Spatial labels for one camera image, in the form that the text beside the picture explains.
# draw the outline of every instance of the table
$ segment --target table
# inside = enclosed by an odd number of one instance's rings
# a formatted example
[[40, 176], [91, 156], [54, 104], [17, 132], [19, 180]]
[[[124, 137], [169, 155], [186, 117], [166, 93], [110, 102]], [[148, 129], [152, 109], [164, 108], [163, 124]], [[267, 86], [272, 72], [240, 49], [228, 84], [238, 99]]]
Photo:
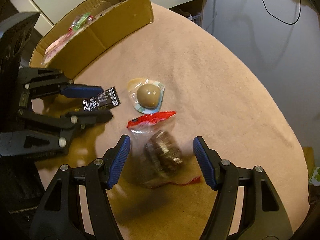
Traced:
[[[161, 110], [177, 111], [172, 135], [181, 150], [191, 154], [193, 138], [201, 135], [236, 166], [262, 166], [295, 231], [309, 208], [308, 173], [301, 146], [280, 110], [252, 72], [213, 36], [159, 5], [153, 4], [153, 10], [154, 23], [115, 44], [76, 78], [76, 83], [104, 89], [115, 86], [121, 105], [112, 109], [109, 123], [75, 138], [67, 156], [36, 164], [44, 186], [60, 165], [87, 165], [115, 146], [127, 133], [128, 120], [140, 115], [129, 100], [127, 82], [148, 77], [165, 85]], [[76, 107], [75, 101], [63, 97], [50, 106], [39, 101], [35, 105], [37, 111], [56, 117]], [[191, 164], [199, 171], [195, 159]], [[119, 183], [108, 192], [124, 239], [199, 239], [216, 192], [204, 181], [146, 189], [131, 183], [130, 172], [127, 162]], [[92, 232], [84, 199], [81, 187], [84, 223]], [[230, 233], [237, 231], [241, 204], [237, 201]]]

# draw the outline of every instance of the brown round candy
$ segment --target brown round candy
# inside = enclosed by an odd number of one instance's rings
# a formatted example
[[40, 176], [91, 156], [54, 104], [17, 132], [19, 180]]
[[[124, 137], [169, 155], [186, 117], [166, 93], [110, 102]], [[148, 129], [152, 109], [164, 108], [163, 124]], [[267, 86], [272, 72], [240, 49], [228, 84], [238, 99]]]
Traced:
[[160, 100], [160, 89], [152, 84], [144, 84], [137, 90], [137, 100], [145, 108], [154, 109]]

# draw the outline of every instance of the black mount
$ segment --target black mount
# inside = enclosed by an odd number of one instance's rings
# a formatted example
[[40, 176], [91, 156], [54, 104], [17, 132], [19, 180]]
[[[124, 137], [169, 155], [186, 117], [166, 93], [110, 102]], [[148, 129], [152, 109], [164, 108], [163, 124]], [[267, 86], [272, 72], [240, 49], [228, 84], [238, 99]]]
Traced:
[[[213, 182], [205, 176], [207, 184], [218, 190], [209, 220], [201, 240], [288, 240], [292, 228], [284, 206], [261, 166], [252, 170], [236, 167], [228, 160], [221, 160], [215, 150], [206, 145], [201, 136], [194, 140], [194, 152], [207, 156], [212, 165]], [[228, 236], [236, 206], [238, 187], [244, 187], [244, 200], [239, 231]]]
[[[31, 224], [30, 238], [123, 240], [113, 217], [106, 190], [113, 186], [110, 182], [114, 179], [110, 176], [110, 168], [115, 165], [117, 155], [124, 146], [128, 155], [130, 138], [127, 135], [123, 135], [116, 147], [107, 150], [102, 158], [95, 159], [87, 166], [71, 169], [67, 164], [62, 165], [39, 203]], [[94, 236], [84, 231], [79, 185], [86, 188]]]
[[62, 94], [89, 98], [102, 92], [97, 86], [74, 84], [59, 69], [20, 68], [21, 52], [39, 13], [16, 14], [0, 26], [0, 157], [34, 160], [68, 153], [77, 130], [108, 122], [108, 109], [70, 112], [60, 118], [34, 113], [31, 100]]

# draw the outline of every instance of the plastic packaging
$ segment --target plastic packaging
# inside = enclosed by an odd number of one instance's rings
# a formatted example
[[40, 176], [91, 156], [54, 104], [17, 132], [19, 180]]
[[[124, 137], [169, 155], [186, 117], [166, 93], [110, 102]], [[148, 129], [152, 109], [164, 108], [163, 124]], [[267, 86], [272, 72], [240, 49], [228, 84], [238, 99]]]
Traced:
[[[145, 84], [152, 84], [155, 85], [159, 88], [160, 90], [160, 98], [159, 98], [159, 103], [158, 105], [153, 108], [153, 109], [149, 109], [146, 107], [143, 107], [138, 99], [137, 99], [137, 91], [138, 89]], [[139, 111], [140, 113], [143, 114], [153, 114], [156, 112], [159, 112], [161, 104], [162, 104], [162, 99], [163, 99], [163, 93], [164, 93], [164, 85], [162, 83], [160, 83], [159, 81], [154, 81], [148, 78], [135, 78], [132, 79], [128, 82], [127, 85], [127, 91], [128, 91], [128, 95], [132, 101], [133, 107]]]
[[120, 100], [115, 87], [111, 87], [95, 97], [82, 100], [83, 111], [94, 111], [98, 109], [112, 109], [120, 105]]
[[148, 188], [164, 184], [187, 185], [200, 181], [200, 176], [187, 176], [183, 154], [170, 134], [175, 111], [140, 116], [128, 122], [132, 137], [132, 166], [135, 181]]
[[47, 47], [41, 65], [47, 65], [47, 63], [68, 43], [78, 30], [85, 27], [93, 20], [94, 18], [90, 12], [77, 16], [72, 22], [69, 31]]
[[75, 18], [75, 20], [72, 22], [69, 30], [77, 31], [79, 30], [83, 25], [86, 25], [90, 23], [93, 20], [93, 16], [90, 12], [79, 15]]

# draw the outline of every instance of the black cable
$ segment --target black cable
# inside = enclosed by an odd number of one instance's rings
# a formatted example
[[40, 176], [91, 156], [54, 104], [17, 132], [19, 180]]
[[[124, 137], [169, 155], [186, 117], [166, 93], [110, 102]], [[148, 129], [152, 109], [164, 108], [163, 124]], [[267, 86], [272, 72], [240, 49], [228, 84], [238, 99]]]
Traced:
[[297, 21], [298, 21], [299, 18], [300, 18], [300, 14], [301, 14], [301, 0], [299, 1], [299, 15], [298, 15], [298, 18], [297, 18], [297, 19], [295, 20], [295, 22], [293, 22], [293, 23], [284, 22], [283, 20], [280, 20], [279, 18], [277, 18], [276, 16], [274, 16], [273, 14], [271, 14], [271, 13], [268, 11], [268, 9], [267, 9], [266, 4], [264, 3], [264, 0], [262, 0], [262, 2], [263, 2], [263, 5], [264, 5], [267, 13], [270, 14], [273, 18], [276, 18], [278, 21], [280, 21], [280, 22], [282, 22], [282, 23], [285, 23], [285, 24], [287, 24], [287, 25], [294, 25], [294, 24], [297, 23]]

